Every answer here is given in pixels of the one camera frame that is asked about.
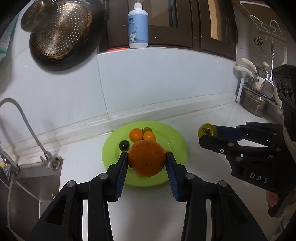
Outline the person right hand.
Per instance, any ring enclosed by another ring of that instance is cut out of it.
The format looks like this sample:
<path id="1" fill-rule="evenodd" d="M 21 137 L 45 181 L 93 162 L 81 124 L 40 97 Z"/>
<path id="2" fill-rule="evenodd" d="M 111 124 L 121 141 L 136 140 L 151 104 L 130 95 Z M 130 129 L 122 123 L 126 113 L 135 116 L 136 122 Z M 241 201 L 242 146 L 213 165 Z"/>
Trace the person right hand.
<path id="1" fill-rule="evenodd" d="M 266 201 L 267 201 L 269 207 L 273 207 L 278 203 L 278 195 L 273 192 L 267 191 L 266 192 Z"/>

